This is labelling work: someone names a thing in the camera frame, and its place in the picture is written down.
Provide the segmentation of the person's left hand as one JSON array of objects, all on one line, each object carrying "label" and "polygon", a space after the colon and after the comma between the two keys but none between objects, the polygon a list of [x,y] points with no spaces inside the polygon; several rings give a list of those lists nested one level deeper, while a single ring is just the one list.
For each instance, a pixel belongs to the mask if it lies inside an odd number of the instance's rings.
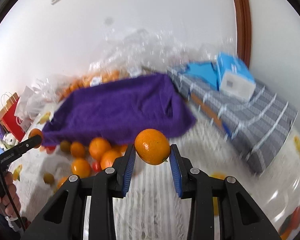
[{"label": "person's left hand", "polygon": [[[9,193],[11,195],[11,198],[13,200],[13,203],[17,209],[17,211],[20,211],[21,203],[19,200],[19,197],[17,195],[17,188],[13,183],[13,176],[11,172],[7,172],[5,176],[5,181],[9,190]],[[3,216],[9,216],[11,218],[16,218],[17,214],[13,209],[12,204],[10,203],[9,197],[7,195],[4,195],[2,198],[0,197],[0,214]]]}]

